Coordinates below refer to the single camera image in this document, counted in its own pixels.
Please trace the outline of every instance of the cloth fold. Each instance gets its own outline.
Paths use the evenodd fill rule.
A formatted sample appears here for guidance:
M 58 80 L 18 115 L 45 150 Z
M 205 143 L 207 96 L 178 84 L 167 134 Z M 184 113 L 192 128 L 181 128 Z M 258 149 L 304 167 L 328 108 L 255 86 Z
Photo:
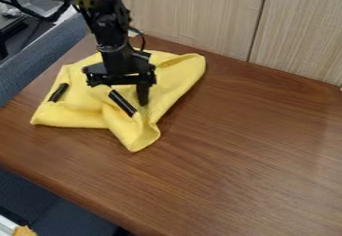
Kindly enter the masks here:
M 198 54 L 148 52 L 152 54 L 150 63 L 156 66 L 157 85 L 150 89 L 150 101 L 146 107 L 139 105 L 135 86 L 87 86 L 82 68 L 102 62 L 101 54 L 96 53 L 62 67 L 50 92 L 33 115 L 31 124 L 107 128 L 131 152 L 151 145 L 161 135 L 158 120 L 204 74 L 205 58 Z M 68 90 L 58 102 L 49 102 L 50 96 L 62 83 L 69 84 Z M 108 97 L 112 89 L 137 109 L 132 118 Z

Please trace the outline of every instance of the cable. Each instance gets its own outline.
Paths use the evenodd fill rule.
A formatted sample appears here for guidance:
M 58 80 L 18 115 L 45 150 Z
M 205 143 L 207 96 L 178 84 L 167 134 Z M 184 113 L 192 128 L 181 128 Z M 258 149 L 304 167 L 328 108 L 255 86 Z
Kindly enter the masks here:
M 140 36 L 141 41 L 142 41 L 141 46 L 140 46 L 140 51 L 143 52 L 145 50 L 145 46 L 146 46 L 146 39 L 145 39 L 144 34 L 134 27 L 129 27 L 129 30 L 132 32 L 135 32 L 136 34 L 138 34 Z

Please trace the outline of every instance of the wall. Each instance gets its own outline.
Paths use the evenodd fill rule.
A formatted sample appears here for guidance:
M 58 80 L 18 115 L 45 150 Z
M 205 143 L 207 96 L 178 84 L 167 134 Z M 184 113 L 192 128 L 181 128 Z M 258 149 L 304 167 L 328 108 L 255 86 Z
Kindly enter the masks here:
M 342 0 L 266 0 L 251 62 L 342 84 Z
M 342 84 L 342 0 L 125 0 L 145 33 Z
M 124 0 L 146 34 L 246 60 L 262 0 Z

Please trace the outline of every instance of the gray surface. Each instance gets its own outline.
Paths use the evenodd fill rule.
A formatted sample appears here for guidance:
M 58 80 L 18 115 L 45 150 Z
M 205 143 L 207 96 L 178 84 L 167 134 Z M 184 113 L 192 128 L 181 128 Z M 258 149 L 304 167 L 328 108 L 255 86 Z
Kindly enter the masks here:
M 18 2 L 23 7 L 31 9 L 42 16 L 51 15 L 62 4 L 53 0 L 18 0 Z

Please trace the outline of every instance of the wood grain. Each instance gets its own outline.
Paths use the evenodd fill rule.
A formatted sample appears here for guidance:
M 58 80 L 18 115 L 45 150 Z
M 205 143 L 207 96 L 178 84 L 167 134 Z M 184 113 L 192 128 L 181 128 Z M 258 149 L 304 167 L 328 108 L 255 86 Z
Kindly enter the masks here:
M 262 0 L 124 0 L 146 34 L 246 61 Z
M 342 84 L 342 0 L 266 0 L 254 63 Z
M 0 164 L 140 236 L 340 236 L 342 97 L 337 87 L 198 52 L 203 80 L 162 119 L 162 138 L 130 154 L 107 130 L 34 127 L 61 64 L 0 110 Z

